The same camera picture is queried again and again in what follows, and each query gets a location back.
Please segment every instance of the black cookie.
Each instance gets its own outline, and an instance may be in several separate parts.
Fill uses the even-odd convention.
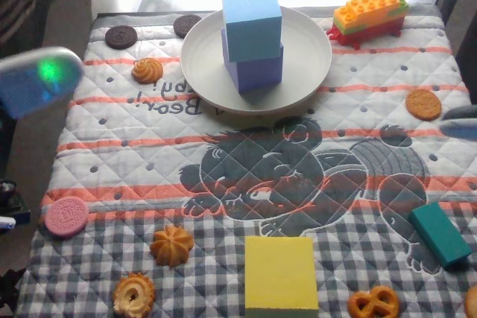
[[[136,43],[137,32],[131,26],[114,26],[106,32],[104,39],[110,48],[122,50]]]
[[[180,38],[186,37],[192,27],[197,24],[202,18],[198,15],[182,15],[179,16],[174,22],[174,32]]]

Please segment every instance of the yellow block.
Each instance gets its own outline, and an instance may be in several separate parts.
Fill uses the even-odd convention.
[[[245,316],[316,317],[311,238],[245,238]]]
[[[334,15],[344,29],[359,25],[370,27],[390,21],[388,13],[400,6],[400,0],[350,0],[344,7],[336,9]]]

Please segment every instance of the quilted mat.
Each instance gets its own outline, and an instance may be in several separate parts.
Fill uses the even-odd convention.
[[[302,9],[324,30],[331,13]],[[178,14],[97,19],[85,76],[69,105],[42,213],[76,196],[84,231],[52,237],[42,221],[20,287],[18,317],[112,317],[128,273],[154,281],[153,317],[244,316],[244,237],[312,238],[319,317],[348,317],[357,290],[392,287],[401,317],[464,317],[477,257],[445,271],[408,222],[439,201],[477,249],[477,144],[443,136],[405,109],[410,89],[433,91],[443,111],[469,104],[437,11],[415,7],[402,36],[360,50],[332,43],[332,65],[309,100],[275,116],[231,115],[202,101],[180,70]],[[125,50],[104,42],[132,25]],[[156,85],[131,77],[134,61],[164,65]],[[153,233],[181,225],[189,261],[157,266]]]

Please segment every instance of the purple block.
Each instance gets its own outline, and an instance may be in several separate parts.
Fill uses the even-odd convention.
[[[233,83],[236,85],[238,93],[276,85],[277,83],[282,82],[283,44],[280,43],[279,57],[231,63],[229,61],[227,37],[224,28],[221,29],[221,33],[225,67],[227,67],[227,71],[229,72]]]

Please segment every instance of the stacked blocks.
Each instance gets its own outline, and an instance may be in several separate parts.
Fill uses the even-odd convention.
[[[315,318],[311,238],[245,238],[245,317]]]
[[[240,93],[281,82],[282,12],[277,0],[222,0],[224,63]]]
[[[464,260],[472,249],[452,225],[438,203],[414,209],[409,220],[436,255],[440,264],[447,269]]]
[[[405,0],[350,0],[335,10],[333,26],[326,33],[330,39],[358,49],[376,36],[399,36],[408,10]]]

